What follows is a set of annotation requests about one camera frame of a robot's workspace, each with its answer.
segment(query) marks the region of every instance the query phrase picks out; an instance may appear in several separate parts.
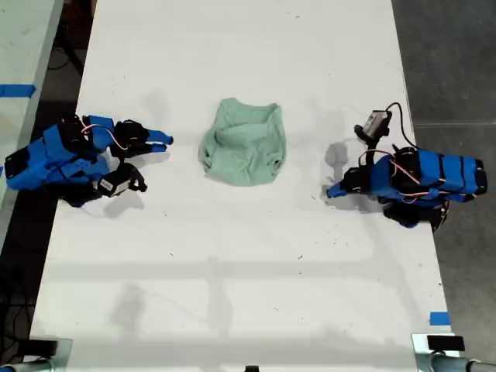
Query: white tabletop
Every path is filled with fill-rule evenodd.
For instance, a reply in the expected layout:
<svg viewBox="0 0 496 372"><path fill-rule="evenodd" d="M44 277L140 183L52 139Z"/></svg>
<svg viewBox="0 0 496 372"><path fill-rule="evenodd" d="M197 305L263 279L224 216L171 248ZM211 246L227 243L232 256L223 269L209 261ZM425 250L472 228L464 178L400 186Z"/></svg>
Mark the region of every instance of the white tabletop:
<svg viewBox="0 0 496 372"><path fill-rule="evenodd" d="M33 84L31 98L0 98L0 164L29 143L64 0L0 0L0 84ZM0 176L0 251L17 193Z"/></svg>
<svg viewBox="0 0 496 372"><path fill-rule="evenodd" d="M274 183L205 177L228 97L282 106ZM412 137L389 0L100 0L78 114L175 142L133 160L146 193L59 204L32 336L73 339L69 370L416 370L411 334L450 330L429 326L446 310L430 227L319 197L357 164L353 126L393 101Z"/></svg>

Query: blue tape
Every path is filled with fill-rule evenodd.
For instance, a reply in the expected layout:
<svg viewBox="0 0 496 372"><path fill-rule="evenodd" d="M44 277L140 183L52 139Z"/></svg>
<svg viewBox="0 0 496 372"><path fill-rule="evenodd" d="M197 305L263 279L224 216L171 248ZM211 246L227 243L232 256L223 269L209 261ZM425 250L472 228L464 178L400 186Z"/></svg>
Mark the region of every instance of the blue tape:
<svg viewBox="0 0 496 372"><path fill-rule="evenodd" d="M449 326L451 324L448 312L431 312L429 324L431 326Z"/></svg>
<svg viewBox="0 0 496 372"><path fill-rule="evenodd" d="M1 97L27 97L31 98L36 87L32 84L0 84Z"/></svg>

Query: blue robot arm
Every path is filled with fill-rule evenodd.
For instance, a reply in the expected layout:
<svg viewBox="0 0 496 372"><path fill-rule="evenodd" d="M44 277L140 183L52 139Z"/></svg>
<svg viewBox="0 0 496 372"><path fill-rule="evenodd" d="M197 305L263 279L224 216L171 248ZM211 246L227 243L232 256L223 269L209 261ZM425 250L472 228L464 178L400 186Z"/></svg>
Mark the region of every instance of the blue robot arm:
<svg viewBox="0 0 496 372"><path fill-rule="evenodd" d="M394 153L374 163L375 147L388 134L391 112L374 111L371 118L367 121L369 126L355 128L368 145L366 163L350 168L341 182L327 190L328 198L349 193L375 195L380 203L387 204L384 214L388 218L406 227L430 221L436 230L446 219L450 201L468 202L487 192L484 165L473 157L393 146Z"/></svg>
<svg viewBox="0 0 496 372"><path fill-rule="evenodd" d="M82 121L74 116L51 126L42 138L5 159L7 185L15 190L45 186L73 206L103 195L119 195L127 188L143 192L143 177L124 159L165 151L173 141L132 120L114 126L112 119L102 116L85 116ZM102 156L108 148L121 160L113 172Z"/></svg>

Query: green cloth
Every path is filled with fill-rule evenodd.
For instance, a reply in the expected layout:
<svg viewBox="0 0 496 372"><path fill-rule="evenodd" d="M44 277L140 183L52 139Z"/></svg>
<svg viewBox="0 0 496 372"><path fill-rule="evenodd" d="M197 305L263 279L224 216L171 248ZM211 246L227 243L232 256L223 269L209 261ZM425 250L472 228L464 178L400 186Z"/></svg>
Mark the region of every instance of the green cloth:
<svg viewBox="0 0 496 372"><path fill-rule="evenodd" d="M244 105L223 99L215 122L201 142L205 172L236 186L272 182L286 159L281 107Z"/></svg>

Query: gray floor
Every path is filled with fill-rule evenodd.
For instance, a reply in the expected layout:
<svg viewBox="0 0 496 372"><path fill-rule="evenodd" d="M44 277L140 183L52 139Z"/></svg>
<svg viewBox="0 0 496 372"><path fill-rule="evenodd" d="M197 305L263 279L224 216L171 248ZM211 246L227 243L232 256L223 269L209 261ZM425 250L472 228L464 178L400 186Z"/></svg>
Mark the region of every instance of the gray floor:
<svg viewBox="0 0 496 372"><path fill-rule="evenodd" d="M393 0L419 146L479 157L496 175L496 1ZM64 56L54 53L50 65ZM69 65L48 71L42 99L76 101ZM435 235L454 332L467 355L496 362L496 199L453 205Z"/></svg>

